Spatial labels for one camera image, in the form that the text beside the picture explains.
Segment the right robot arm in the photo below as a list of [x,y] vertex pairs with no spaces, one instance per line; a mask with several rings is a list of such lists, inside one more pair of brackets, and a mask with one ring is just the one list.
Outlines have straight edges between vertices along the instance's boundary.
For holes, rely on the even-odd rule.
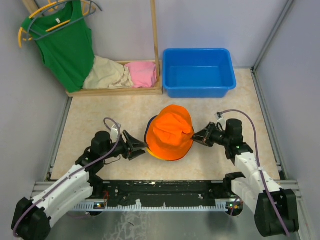
[[220,123],[209,123],[192,139],[204,146],[223,146],[225,155],[238,172],[223,180],[223,192],[229,198],[239,197],[254,214],[254,222],[263,237],[286,235],[299,230],[297,197],[292,189],[282,188],[263,170],[252,148],[244,142],[242,122],[228,119],[225,129]]

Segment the blue plastic bin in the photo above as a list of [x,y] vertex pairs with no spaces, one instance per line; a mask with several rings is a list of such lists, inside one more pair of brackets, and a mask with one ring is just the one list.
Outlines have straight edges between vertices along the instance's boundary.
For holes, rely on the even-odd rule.
[[236,88],[230,52],[225,48],[168,48],[162,83],[170,98],[223,98]]

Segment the navy blue hat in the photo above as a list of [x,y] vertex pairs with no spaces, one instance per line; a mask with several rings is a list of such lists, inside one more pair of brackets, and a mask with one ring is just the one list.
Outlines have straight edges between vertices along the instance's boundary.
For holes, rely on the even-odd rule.
[[156,117],[157,117],[156,115],[155,115],[154,117],[152,117],[152,118],[149,120],[148,124],[147,124],[146,130],[145,130],[145,133],[144,133],[144,142],[145,142],[146,144],[148,144],[148,143],[147,143],[147,133],[148,133],[148,131],[149,131],[149,128],[150,128],[150,125],[151,125],[152,121],[153,121]]

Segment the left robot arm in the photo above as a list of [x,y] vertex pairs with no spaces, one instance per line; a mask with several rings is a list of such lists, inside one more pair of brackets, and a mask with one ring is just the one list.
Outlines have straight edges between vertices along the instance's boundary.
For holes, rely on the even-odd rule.
[[11,229],[23,240],[44,240],[57,221],[78,203],[103,195],[103,180],[97,173],[110,158],[133,160],[145,154],[147,144],[126,130],[112,142],[107,131],[99,131],[71,169],[49,188],[16,205]]

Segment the orange hat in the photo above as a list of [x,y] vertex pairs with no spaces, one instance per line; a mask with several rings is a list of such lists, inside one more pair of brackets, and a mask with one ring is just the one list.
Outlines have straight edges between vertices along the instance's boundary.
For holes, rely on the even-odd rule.
[[161,158],[179,159],[191,149],[194,134],[188,110],[172,104],[165,107],[150,124],[146,135],[147,147]]

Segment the red bucket hat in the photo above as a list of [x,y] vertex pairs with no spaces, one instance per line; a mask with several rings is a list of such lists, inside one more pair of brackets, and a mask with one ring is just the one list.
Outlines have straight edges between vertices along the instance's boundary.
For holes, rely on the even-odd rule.
[[166,162],[176,162],[176,161],[182,160],[183,158],[184,158],[184,156],[181,157],[181,158],[177,158],[177,159],[166,159],[164,161],[166,161]]

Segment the yellow bucket hat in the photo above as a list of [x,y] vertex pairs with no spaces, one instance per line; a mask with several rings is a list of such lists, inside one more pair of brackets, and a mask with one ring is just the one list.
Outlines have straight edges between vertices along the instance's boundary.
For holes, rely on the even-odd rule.
[[167,162],[173,162],[172,159],[166,159],[166,158],[162,158],[162,157],[159,157],[157,156],[156,154],[154,154],[149,148],[146,149],[147,152],[154,158],[158,159],[158,160],[162,160],[162,161],[167,161]]

